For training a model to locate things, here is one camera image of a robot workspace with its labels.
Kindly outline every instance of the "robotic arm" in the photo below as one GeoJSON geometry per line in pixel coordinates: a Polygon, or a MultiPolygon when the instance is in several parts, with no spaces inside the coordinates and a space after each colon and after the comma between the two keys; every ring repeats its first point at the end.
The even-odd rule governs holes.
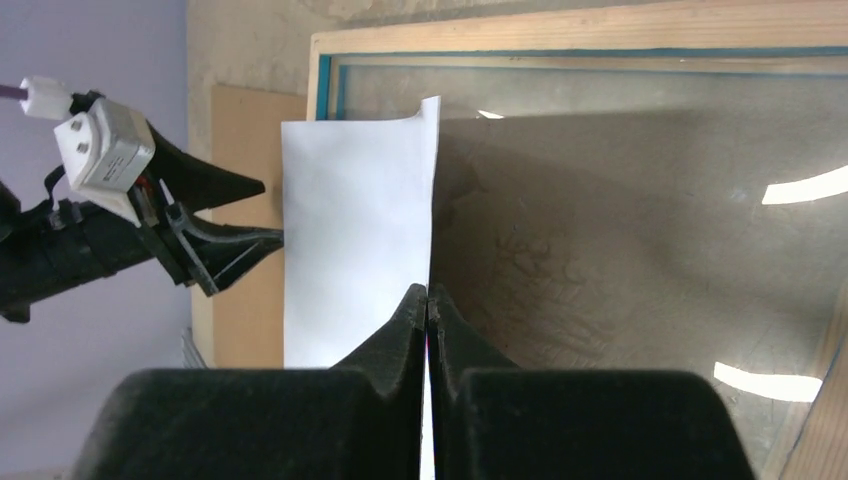
{"type": "Polygon", "coordinates": [[[2,87],[32,116],[72,117],[54,130],[63,165],[45,178],[48,198],[21,211],[0,182],[0,316],[27,323],[30,305],[156,258],[175,284],[212,296],[282,248],[281,230],[216,225],[195,212],[261,194],[262,182],[176,148],[137,111],[102,94],[64,94],[30,78],[2,87]],[[54,202],[67,175],[89,199],[54,202]]]}

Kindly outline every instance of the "white paper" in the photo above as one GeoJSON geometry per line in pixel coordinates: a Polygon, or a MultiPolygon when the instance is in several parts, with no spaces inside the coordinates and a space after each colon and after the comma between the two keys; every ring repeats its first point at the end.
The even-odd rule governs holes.
{"type": "Polygon", "coordinates": [[[284,365],[329,367],[427,285],[439,98],[402,120],[285,122],[284,365]]]}

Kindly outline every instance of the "dirty glass surface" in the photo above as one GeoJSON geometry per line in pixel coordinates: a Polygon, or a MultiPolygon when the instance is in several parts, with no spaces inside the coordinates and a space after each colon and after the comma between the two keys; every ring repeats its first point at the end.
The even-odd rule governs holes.
{"type": "Polygon", "coordinates": [[[442,96],[431,281],[490,342],[527,367],[697,372],[755,469],[785,458],[841,335],[844,78],[432,66],[343,78],[345,119],[442,96]],[[774,374],[802,377],[773,387],[774,374]]]}

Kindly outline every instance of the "concrete wall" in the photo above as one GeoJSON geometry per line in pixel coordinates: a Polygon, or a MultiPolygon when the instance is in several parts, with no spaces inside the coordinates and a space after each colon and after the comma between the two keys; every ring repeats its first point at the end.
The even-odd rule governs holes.
{"type": "MultiPolygon", "coordinates": [[[[185,3],[3,0],[0,83],[25,75],[95,88],[186,146],[185,3]]],[[[0,103],[0,178],[29,208],[59,164],[55,124],[0,103]]],[[[57,189],[67,195],[67,185],[57,189]]],[[[0,322],[0,474],[70,464],[110,390],[132,371],[180,362],[189,295],[156,262],[38,303],[0,322]]]]}

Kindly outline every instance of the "white cable connector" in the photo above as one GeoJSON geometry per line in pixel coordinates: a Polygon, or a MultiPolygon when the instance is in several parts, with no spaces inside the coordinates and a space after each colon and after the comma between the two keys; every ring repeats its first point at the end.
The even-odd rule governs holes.
{"type": "Polygon", "coordinates": [[[30,117],[63,120],[69,113],[73,98],[58,80],[45,77],[27,77],[21,82],[27,91],[27,99],[21,100],[21,108],[30,117]]]}
{"type": "Polygon", "coordinates": [[[99,98],[53,132],[71,190],[141,226],[127,192],[156,149],[144,116],[99,98]]]}

